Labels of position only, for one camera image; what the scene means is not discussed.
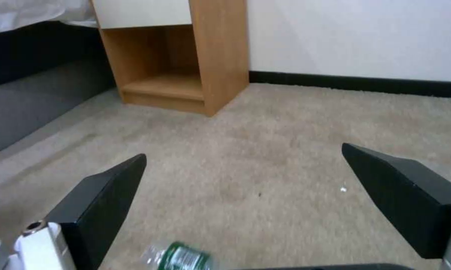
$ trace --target wall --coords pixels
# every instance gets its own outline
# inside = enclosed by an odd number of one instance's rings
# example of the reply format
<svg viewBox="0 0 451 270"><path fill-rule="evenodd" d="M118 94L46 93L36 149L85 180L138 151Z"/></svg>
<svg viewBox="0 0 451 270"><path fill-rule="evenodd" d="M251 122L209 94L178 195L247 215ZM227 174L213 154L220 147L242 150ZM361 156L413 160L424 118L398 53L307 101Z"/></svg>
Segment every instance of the wall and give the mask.
<svg viewBox="0 0 451 270"><path fill-rule="evenodd" d="M251 70L451 81L451 0L248 0Z"/></svg>

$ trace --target floor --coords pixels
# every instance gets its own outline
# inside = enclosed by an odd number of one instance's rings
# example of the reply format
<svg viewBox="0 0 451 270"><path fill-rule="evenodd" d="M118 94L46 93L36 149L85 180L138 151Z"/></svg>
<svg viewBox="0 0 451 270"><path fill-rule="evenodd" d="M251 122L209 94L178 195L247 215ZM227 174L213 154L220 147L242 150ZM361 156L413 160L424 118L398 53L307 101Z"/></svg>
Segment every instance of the floor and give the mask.
<svg viewBox="0 0 451 270"><path fill-rule="evenodd" d="M143 269L157 239L231 269L437 269L373 205L343 142L418 159L451 181L451 99L252 84L206 118L124 105L108 91L0 152L0 237L12 243L83 177L143 152L143 181L101 269Z"/></svg>

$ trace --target water bottle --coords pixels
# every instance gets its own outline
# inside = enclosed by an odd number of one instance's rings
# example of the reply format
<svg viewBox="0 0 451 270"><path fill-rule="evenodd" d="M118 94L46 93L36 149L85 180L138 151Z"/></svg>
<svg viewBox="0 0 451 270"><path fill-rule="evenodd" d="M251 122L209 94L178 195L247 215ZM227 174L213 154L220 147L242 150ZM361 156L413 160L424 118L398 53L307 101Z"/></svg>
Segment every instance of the water bottle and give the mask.
<svg viewBox="0 0 451 270"><path fill-rule="evenodd" d="M152 244L141 258L147 270L219 270L209 253L179 241Z"/></svg>

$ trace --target black baseboard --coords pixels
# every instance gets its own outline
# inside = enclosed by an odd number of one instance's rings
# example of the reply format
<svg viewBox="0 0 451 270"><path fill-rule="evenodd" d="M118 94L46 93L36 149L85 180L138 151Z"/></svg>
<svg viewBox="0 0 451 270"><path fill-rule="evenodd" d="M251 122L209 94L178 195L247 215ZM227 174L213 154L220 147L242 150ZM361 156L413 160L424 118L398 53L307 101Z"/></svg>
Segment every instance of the black baseboard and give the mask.
<svg viewBox="0 0 451 270"><path fill-rule="evenodd" d="M451 98L451 82L251 71L250 82Z"/></svg>

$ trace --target white drawer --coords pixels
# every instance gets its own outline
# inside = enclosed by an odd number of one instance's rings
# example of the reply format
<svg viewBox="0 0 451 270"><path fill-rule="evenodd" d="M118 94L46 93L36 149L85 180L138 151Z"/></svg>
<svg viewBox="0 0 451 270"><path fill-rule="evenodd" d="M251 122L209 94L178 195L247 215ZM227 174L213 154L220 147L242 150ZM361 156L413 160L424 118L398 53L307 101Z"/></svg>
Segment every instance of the white drawer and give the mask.
<svg viewBox="0 0 451 270"><path fill-rule="evenodd" d="M188 0L93 0L102 29L192 24Z"/></svg>

